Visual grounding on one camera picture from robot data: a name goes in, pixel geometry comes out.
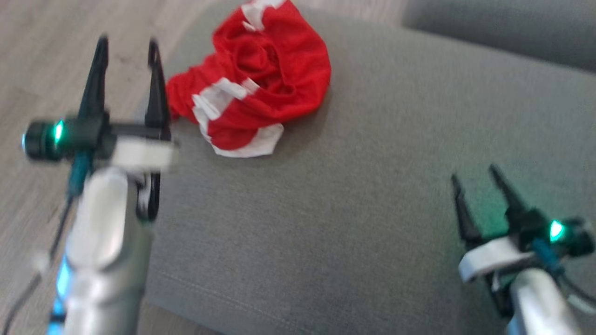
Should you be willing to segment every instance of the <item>gray couch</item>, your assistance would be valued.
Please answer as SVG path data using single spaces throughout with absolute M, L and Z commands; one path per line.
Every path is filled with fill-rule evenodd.
M 168 76 L 212 51 L 235 5 L 190 27 Z M 325 103 L 256 159 L 217 156 L 176 124 L 181 166 L 163 177 L 147 299 L 227 334 L 502 333 L 483 283 L 460 282 L 449 177 L 486 233 L 505 229 L 491 162 L 553 216 L 596 218 L 596 77 L 302 13 L 329 49 Z M 593 289 L 594 257 L 568 273 Z
M 596 72 L 594 0 L 408 0 L 402 24 Z

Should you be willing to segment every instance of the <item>black cable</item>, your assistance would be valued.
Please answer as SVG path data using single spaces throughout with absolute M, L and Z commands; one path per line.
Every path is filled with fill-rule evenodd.
M 66 227 L 66 219 L 69 216 L 70 208 L 73 204 L 73 198 L 68 197 L 66 199 L 66 205 L 62 214 L 60 215 L 60 222 L 58 223 L 58 230 L 56 230 L 56 235 L 54 236 L 54 241 L 52 242 L 52 246 L 49 249 L 49 266 L 54 263 L 54 259 L 56 258 L 56 253 L 58 252 L 58 247 L 60 246 L 60 240 L 62 238 L 62 233 L 64 232 L 64 228 Z M 25 291 L 18 297 L 17 301 L 13 304 L 8 315 L 6 317 L 6 322 L 4 322 L 4 328 L 2 329 L 2 335 L 8 335 L 14 318 L 17 316 L 18 312 L 23 308 L 27 300 L 31 297 L 35 289 L 41 283 L 41 274 L 36 274 L 35 277 L 29 282 Z
M 569 280 L 566 274 L 561 274 L 560 279 L 566 286 L 568 286 L 571 291 L 573 291 L 577 296 L 579 296 L 582 300 L 590 303 L 594 308 L 596 308 L 596 297 L 591 296 L 590 294 L 586 293 L 586 291 L 580 289 L 573 281 Z

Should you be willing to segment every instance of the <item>wooden floor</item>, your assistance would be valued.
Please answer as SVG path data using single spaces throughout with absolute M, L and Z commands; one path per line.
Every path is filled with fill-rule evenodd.
M 148 87 L 151 36 L 167 58 L 185 28 L 216 0 L 0 0 L 0 317 L 32 275 L 36 250 L 57 226 L 67 167 L 28 162 L 20 148 L 33 118 L 78 108 L 97 38 L 110 37 L 106 103 L 127 118 Z M 397 25 L 405 0 L 297 0 L 320 10 Z M 52 275 L 18 316 L 12 334 L 44 334 Z M 139 334 L 214 332 L 145 305 Z

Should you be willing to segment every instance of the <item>seam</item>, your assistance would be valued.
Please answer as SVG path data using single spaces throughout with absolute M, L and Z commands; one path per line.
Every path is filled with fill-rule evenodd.
M 199 294 L 203 294 L 205 296 L 214 297 L 214 298 L 222 301 L 223 303 L 226 303 L 227 305 L 230 305 L 232 307 L 241 309 L 241 310 L 243 310 L 245 312 L 252 312 L 253 314 L 255 314 L 255 315 L 257 315 L 257 316 L 259 316 L 259 317 L 261 317 L 261 318 L 263 318 L 263 319 L 265 319 L 267 321 L 273 321 L 274 323 L 280 325 L 281 327 L 283 327 L 283 328 L 285 328 L 287 330 L 291 330 L 291 331 L 300 330 L 300 331 L 302 331 L 304 333 L 314 334 L 313 332 L 308 331 L 308 330 L 306 330 L 306 329 L 298 326 L 297 324 L 295 324 L 293 322 L 284 320 L 284 319 L 282 319 L 280 317 L 276 317 L 276 316 L 274 316 L 274 315 L 272 315 L 272 314 L 270 314 L 268 312 L 265 312 L 265 311 L 263 311 L 263 310 L 261 310 L 261 309 L 259 309 L 257 307 L 254 307 L 254 306 L 249 305 L 247 303 L 244 303 L 244 302 L 241 302 L 241 301 L 236 300 L 234 298 L 231 298 L 231 297 L 229 297 L 229 296 L 227 296 L 227 295 L 225 295 L 223 293 L 220 293 L 218 291 L 206 289 L 206 288 L 204 288 L 202 286 L 199 286 L 199 285 L 197 285 L 195 283 L 191 283 L 190 281 L 183 280 L 181 278 L 178 278 L 176 276 L 167 274 L 167 273 L 162 272 L 162 271 L 159 271 L 159 270 L 156 270 L 156 272 L 160 276 L 165 277 L 165 278 L 168 278 L 168 279 L 171 279 L 171 280 L 174 280 L 174 281 L 177 281 L 179 284 L 182 284 L 182 285 L 188 287 L 189 289 L 191 289 L 191 290 L 193 290 L 193 291 L 195 291 L 195 292 L 197 292 Z

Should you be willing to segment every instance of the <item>green led light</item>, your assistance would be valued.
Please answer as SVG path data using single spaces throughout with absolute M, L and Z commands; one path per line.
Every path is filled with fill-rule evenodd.
M 62 133 L 64 132 L 64 121 L 60 120 L 54 127 L 54 144 L 58 144 L 60 142 L 60 138 L 62 137 Z
M 554 220 L 551 222 L 551 242 L 558 241 L 561 237 L 565 235 L 565 227 L 561 224 L 561 222 Z

